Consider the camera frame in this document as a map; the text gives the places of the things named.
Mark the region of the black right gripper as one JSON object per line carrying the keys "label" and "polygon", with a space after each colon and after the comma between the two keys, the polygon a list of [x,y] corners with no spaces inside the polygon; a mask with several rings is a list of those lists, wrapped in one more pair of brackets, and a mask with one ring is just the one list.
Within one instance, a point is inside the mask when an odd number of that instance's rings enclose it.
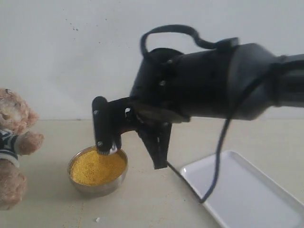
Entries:
{"label": "black right gripper", "polygon": [[143,118],[170,122],[137,129],[155,170],[168,166],[171,123],[189,122],[191,117],[226,118],[233,54],[234,49],[183,54],[157,48],[150,59],[142,59],[129,95],[131,106]]}

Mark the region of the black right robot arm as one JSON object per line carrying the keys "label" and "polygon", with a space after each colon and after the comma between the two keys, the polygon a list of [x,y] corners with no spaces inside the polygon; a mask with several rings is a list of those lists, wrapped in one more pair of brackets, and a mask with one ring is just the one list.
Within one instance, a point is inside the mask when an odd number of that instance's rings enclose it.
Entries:
{"label": "black right robot arm", "polygon": [[155,169],[167,167],[171,125],[192,117],[254,120],[272,106],[303,107],[304,57],[275,56],[235,39],[200,41],[201,52],[171,48],[143,56],[131,106],[149,130],[143,141]]}

